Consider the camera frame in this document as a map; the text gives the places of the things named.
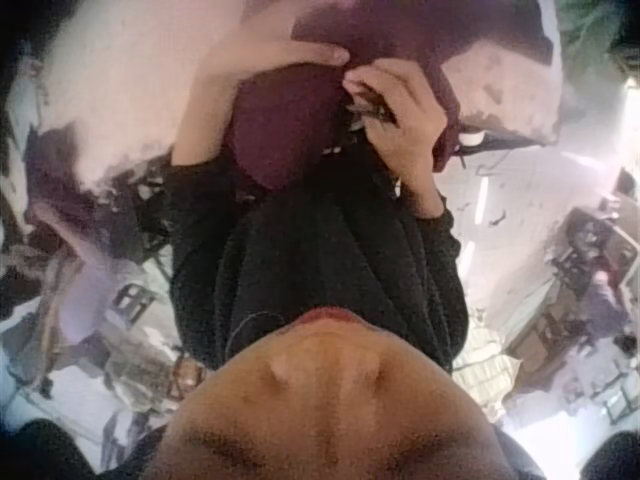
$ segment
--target black sleeve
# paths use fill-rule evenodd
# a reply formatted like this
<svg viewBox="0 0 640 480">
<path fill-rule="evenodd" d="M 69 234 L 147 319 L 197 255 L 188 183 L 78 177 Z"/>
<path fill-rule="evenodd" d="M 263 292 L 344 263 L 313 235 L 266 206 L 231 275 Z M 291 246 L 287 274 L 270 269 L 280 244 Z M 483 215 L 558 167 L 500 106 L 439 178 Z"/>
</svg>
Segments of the black sleeve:
<svg viewBox="0 0 640 480">
<path fill-rule="evenodd" d="M 211 365 L 216 349 L 214 291 L 218 267 L 238 218 L 233 159 L 174 167 L 167 179 L 173 247 L 170 297 L 185 349 Z"/>
<path fill-rule="evenodd" d="M 426 261 L 438 290 L 451 341 L 452 360 L 457 357 L 467 339 L 469 314 L 456 259 L 460 242 L 451 234 L 453 215 L 448 209 L 434 220 L 418 220 Z"/>
</svg>

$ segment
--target maroon cloth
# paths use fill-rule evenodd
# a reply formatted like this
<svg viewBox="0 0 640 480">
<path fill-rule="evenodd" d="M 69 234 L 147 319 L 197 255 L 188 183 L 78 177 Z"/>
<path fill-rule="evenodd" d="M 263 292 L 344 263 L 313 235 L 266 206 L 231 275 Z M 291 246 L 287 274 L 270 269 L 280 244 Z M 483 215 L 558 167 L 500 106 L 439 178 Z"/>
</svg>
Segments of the maroon cloth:
<svg viewBox="0 0 640 480">
<path fill-rule="evenodd" d="M 274 0 L 250 0 L 248 15 Z M 444 169 L 457 145 L 459 104 L 441 65 L 487 38 L 545 63 L 553 45 L 543 35 L 535 0 L 360 0 L 327 7 L 299 21 L 295 40 L 329 42 L 352 55 L 344 69 L 293 66 L 259 75 L 241 88 L 228 132 L 238 165 L 268 189 L 299 179 L 348 128 L 344 71 L 382 57 L 417 61 L 448 125 L 434 148 Z"/>
</svg>

